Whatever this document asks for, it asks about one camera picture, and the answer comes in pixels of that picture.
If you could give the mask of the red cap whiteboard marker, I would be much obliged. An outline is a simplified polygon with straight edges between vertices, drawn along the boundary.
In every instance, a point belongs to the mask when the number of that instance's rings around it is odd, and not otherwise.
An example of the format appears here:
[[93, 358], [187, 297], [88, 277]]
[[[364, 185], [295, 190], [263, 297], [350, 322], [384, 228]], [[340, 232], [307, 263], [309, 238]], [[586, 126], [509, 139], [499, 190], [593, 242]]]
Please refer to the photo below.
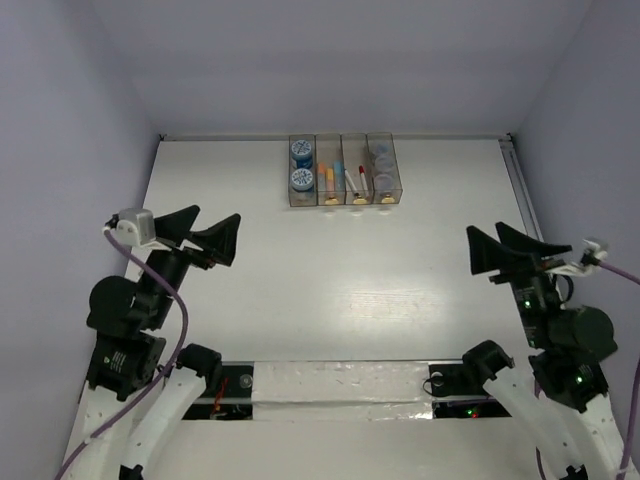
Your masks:
[[368, 188], [368, 185], [367, 185], [366, 173], [365, 173], [365, 170], [364, 170], [364, 166], [363, 165], [359, 165], [358, 171], [359, 171], [359, 179], [360, 179], [361, 189], [362, 189], [362, 191], [366, 191], [367, 188]]

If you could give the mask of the blue slime jar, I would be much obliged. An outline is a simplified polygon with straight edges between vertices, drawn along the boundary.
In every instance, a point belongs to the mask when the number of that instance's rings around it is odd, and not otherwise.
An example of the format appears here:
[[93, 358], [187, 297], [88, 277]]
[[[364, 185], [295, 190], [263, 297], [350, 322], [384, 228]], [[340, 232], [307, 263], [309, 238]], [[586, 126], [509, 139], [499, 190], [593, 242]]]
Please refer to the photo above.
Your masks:
[[313, 167], [313, 145], [309, 140], [297, 139], [290, 145], [291, 164], [294, 169], [311, 169]]
[[307, 168], [295, 169], [290, 175], [290, 186], [298, 193], [312, 192], [315, 186], [315, 175]]

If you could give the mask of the black cap whiteboard marker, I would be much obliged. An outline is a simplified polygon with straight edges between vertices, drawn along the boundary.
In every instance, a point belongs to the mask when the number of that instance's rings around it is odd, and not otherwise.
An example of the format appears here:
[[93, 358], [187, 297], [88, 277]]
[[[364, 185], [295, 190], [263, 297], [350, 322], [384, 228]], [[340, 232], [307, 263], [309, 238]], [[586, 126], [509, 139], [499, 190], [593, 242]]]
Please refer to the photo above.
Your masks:
[[344, 177], [345, 177], [346, 185], [348, 186], [349, 190], [352, 192], [353, 196], [359, 197], [360, 196], [359, 190], [356, 187], [355, 182], [348, 170], [344, 171]]

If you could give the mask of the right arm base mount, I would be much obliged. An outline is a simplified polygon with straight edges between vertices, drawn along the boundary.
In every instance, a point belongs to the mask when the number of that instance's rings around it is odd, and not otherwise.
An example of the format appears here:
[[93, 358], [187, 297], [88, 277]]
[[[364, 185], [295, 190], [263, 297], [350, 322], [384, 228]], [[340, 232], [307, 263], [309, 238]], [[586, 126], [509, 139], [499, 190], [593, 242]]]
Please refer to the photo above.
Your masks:
[[435, 419], [507, 418], [510, 413], [467, 375], [462, 363], [432, 363], [422, 384]]

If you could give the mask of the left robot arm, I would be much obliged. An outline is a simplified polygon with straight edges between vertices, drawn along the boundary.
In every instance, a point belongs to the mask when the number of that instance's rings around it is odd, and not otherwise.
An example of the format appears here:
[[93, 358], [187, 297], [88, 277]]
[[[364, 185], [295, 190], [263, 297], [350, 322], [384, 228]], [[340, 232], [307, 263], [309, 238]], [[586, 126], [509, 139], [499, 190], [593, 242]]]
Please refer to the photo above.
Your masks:
[[179, 288], [190, 268], [233, 264], [241, 216], [196, 231], [199, 213], [197, 205], [162, 216], [128, 208], [102, 227], [141, 273], [107, 276], [90, 292], [86, 325], [96, 337], [74, 422], [82, 438], [57, 478], [148, 478], [195, 400], [225, 392], [221, 354], [186, 341]]

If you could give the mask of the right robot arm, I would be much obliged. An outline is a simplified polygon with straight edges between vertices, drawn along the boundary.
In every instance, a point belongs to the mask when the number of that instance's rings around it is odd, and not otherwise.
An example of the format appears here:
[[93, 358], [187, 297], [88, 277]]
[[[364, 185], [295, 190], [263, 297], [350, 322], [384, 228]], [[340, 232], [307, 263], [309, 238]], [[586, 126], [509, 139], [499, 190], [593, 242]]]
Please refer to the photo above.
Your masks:
[[538, 392], [526, 385], [513, 359], [486, 340], [467, 351], [462, 384], [497, 400], [534, 441], [558, 479], [636, 479], [631, 460], [633, 434], [620, 433], [613, 419], [603, 360], [617, 349], [614, 327], [602, 310], [566, 307], [553, 280], [585, 277], [602, 266], [605, 244], [586, 240], [580, 261], [562, 256], [569, 245], [531, 238], [509, 225], [496, 225], [492, 238], [466, 229], [472, 274], [510, 286], [528, 345]]

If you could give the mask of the blue highlighter pen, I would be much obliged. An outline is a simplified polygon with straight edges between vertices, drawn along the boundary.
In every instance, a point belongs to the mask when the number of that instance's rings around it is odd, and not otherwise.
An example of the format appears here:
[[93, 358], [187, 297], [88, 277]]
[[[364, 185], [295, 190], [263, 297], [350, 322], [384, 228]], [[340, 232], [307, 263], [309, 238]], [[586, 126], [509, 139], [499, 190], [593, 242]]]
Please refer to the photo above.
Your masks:
[[333, 171], [335, 192], [343, 191], [345, 189], [343, 179], [344, 168], [341, 161], [335, 161], [333, 163]]

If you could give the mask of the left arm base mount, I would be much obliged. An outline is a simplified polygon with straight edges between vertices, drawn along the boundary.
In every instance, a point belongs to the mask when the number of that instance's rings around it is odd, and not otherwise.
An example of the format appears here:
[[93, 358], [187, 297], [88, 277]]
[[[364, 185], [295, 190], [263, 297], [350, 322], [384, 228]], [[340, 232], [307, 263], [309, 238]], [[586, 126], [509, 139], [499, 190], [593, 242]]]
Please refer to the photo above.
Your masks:
[[183, 420], [237, 421], [253, 418], [254, 364], [229, 362], [221, 379], [197, 398]]

